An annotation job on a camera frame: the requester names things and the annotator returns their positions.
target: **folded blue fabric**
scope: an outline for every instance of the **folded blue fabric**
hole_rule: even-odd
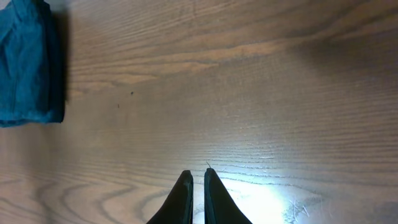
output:
[[[0,11],[0,127],[62,122],[62,62],[47,3],[12,0]]]

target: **wood grain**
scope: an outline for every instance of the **wood grain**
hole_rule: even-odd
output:
[[[206,162],[253,223],[398,223],[398,2],[66,9],[66,119],[0,130],[0,223],[145,223],[184,169],[204,223]]]

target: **wooden table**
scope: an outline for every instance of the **wooden table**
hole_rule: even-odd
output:
[[[0,223],[145,223],[184,169],[204,223],[206,162],[253,223],[398,223],[398,1],[59,1],[65,122],[0,130]]]

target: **teal towel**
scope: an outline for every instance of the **teal towel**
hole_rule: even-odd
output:
[[[0,127],[62,122],[63,60],[50,6],[12,0],[0,21]]]

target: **blue cloth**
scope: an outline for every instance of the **blue cloth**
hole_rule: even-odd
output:
[[[47,3],[12,0],[0,11],[0,127],[62,122],[62,63]]]

